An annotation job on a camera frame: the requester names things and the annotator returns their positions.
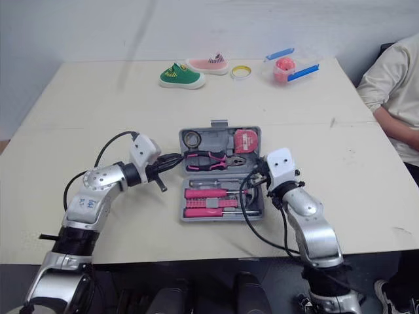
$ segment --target white table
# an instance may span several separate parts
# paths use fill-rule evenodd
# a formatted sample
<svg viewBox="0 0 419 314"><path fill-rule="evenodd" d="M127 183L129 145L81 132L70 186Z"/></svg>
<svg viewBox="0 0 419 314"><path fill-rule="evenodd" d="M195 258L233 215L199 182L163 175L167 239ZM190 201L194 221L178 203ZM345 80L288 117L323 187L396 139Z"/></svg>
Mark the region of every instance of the white table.
<svg viewBox="0 0 419 314"><path fill-rule="evenodd" d="M258 75L260 61L232 64L250 65L255 73L240 82L207 76L199 90L159 87L166 61L63 64L0 159L0 262L42 262L53 242L37 237L59 231L66 182L91 168L114 134L137 130L163 153L178 152L181 128L206 127L216 118L260 126L263 154L291 149L307 190L325 204L344 253L419 248L419 189L335 59L285 88ZM129 145L129 137L115 142L102 164L126 161ZM178 167L162 175L166 193L153 183L119 196L94 262L283 255L242 222L181 222L183 179ZM255 225L281 243L281 218L269 200L265 207L264 220ZM292 234L290 239L295 247Z"/></svg>

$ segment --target beige sweater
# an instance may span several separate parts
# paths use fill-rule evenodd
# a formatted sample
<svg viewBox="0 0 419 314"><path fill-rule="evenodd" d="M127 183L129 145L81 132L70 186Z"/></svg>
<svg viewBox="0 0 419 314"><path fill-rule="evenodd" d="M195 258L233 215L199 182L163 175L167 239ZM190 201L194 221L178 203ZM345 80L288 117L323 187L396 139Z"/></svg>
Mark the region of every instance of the beige sweater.
<svg viewBox="0 0 419 314"><path fill-rule="evenodd" d="M419 34L389 47L364 74L357 91L372 112L383 106L392 117L419 130ZM390 138L404 162L419 167L419 152Z"/></svg>

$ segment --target blue handle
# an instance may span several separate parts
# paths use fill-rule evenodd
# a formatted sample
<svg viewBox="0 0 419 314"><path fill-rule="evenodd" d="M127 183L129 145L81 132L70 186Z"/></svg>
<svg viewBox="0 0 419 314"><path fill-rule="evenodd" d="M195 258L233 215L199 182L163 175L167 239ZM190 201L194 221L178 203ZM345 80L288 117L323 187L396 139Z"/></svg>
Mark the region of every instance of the blue handle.
<svg viewBox="0 0 419 314"><path fill-rule="evenodd" d="M295 80L299 77L303 77L307 74L316 72L318 69L319 69L319 65L316 64L316 65L313 65L312 67L308 67L307 69L295 72L294 74L290 74L290 75L288 75L288 82L290 82L292 80Z"/></svg>
<svg viewBox="0 0 419 314"><path fill-rule="evenodd" d="M293 52L294 52L294 48L288 48L288 49L285 49L285 50L281 50L281 51L275 52L273 54L270 54L269 56L266 56L265 61L266 60L270 61L270 60L273 60L273 59L276 59L276 58L279 58L279 57L283 57L283 56L286 56L287 54L292 54Z"/></svg>

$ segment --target shoe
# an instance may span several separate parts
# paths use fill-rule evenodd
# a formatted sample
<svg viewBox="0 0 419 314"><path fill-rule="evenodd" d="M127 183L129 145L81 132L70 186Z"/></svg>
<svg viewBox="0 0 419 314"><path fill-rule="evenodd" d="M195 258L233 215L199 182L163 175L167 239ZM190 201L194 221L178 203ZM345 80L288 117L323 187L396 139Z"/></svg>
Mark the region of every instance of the shoe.
<svg viewBox="0 0 419 314"><path fill-rule="evenodd" d="M220 53L210 59L187 59L189 69L205 74L224 75L228 73L228 63Z"/></svg>
<svg viewBox="0 0 419 314"><path fill-rule="evenodd" d="M195 73L183 64L174 63L160 75L159 84L162 87L195 90L205 84L205 75Z"/></svg>
<svg viewBox="0 0 419 314"><path fill-rule="evenodd" d="M388 282L385 280L377 280L374 283L375 294L382 304L382 314L419 314L419 300L414 299L410 301L410 309L402 312L398 311L395 308L394 303L387 298L387 283Z"/></svg>

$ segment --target person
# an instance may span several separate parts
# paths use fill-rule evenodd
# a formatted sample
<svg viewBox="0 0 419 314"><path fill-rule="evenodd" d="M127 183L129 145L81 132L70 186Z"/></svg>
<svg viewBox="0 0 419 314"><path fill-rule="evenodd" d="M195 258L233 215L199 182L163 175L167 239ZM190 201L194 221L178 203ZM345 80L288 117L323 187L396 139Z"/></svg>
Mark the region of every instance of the person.
<svg viewBox="0 0 419 314"><path fill-rule="evenodd" d="M357 91L419 186L419 34L384 51ZM419 251L403 251L397 273L374 284L383 314L419 314L418 266Z"/></svg>

